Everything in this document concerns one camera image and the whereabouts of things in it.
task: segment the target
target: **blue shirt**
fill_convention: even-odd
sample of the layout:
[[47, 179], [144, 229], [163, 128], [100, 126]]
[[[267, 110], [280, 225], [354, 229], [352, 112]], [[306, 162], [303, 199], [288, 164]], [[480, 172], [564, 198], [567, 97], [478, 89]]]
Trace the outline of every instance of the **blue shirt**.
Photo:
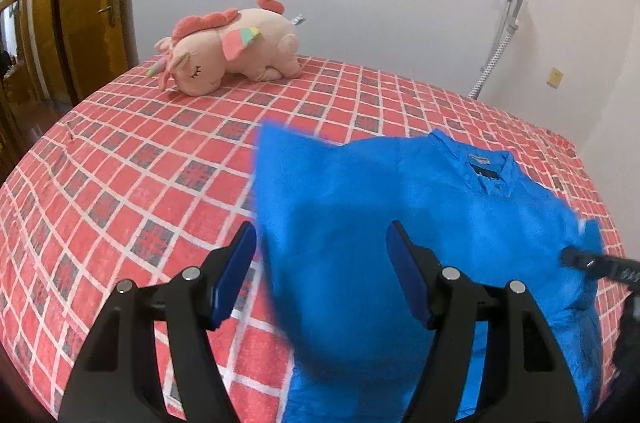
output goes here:
[[[561, 345], [585, 413], [594, 408], [596, 284], [560, 263], [566, 246], [585, 246], [580, 225], [510, 152], [437, 130], [334, 147], [267, 124], [255, 194], [276, 317], [295, 351], [286, 423], [400, 421], [433, 333], [411, 316], [386, 252], [396, 219], [443, 266], [498, 287], [522, 280]], [[474, 411], [485, 346], [486, 324], [478, 324], [460, 416]]]

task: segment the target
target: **wall socket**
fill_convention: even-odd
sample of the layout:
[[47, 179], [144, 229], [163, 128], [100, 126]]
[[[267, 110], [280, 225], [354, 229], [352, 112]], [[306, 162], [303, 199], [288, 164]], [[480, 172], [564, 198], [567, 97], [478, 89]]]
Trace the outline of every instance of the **wall socket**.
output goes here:
[[557, 70], [555, 67], [551, 69], [551, 73], [549, 74], [549, 79], [546, 80], [547, 85], [552, 86], [553, 88], [558, 88], [560, 82], [562, 82], [562, 77], [564, 74]]

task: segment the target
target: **stuffed toy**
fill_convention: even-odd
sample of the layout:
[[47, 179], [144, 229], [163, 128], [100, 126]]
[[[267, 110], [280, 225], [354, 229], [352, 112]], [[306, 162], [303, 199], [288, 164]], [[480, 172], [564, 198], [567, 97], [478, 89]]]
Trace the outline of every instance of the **stuffed toy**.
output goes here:
[[171, 37], [156, 43], [163, 56], [147, 76], [158, 75], [162, 91], [173, 78], [190, 96], [215, 91], [226, 73], [244, 74], [253, 82], [297, 78], [301, 69], [295, 25], [304, 19], [284, 18], [284, 6], [276, 0], [257, 4], [260, 8], [183, 18]]

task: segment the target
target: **grid pattern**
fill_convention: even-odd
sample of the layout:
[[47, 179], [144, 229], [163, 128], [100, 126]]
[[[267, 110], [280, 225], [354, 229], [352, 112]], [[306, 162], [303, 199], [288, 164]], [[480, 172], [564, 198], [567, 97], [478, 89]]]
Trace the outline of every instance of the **grid pattern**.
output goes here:
[[[160, 92], [131, 69], [61, 119], [0, 188], [0, 338], [56, 415], [74, 359], [115, 283], [168, 281], [227, 244], [252, 216], [252, 150], [271, 119], [342, 144], [421, 136], [507, 149], [535, 181], [597, 217], [607, 252], [623, 256], [609, 213], [564, 138], [452, 92], [398, 76], [301, 57], [297, 80], [227, 78], [209, 96]], [[603, 375], [625, 291], [599, 284]], [[243, 422], [279, 421], [292, 356], [274, 327], [262, 266], [252, 263], [232, 317], [210, 343]], [[166, 328], [156, 326], [169, 410], [181, 414]]]

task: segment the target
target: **door handle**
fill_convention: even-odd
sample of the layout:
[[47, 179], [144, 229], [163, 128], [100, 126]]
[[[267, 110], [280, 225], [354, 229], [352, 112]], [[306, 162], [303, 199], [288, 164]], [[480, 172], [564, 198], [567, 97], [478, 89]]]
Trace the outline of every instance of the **door handle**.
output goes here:
[[116, 25], [116, 16], [113, 11], [113, 0], [107, 0], [107, 5], [104, 8], [98, 9], [96, 14], [107, 13], [109, 19], [109, 25], [113, 28]]

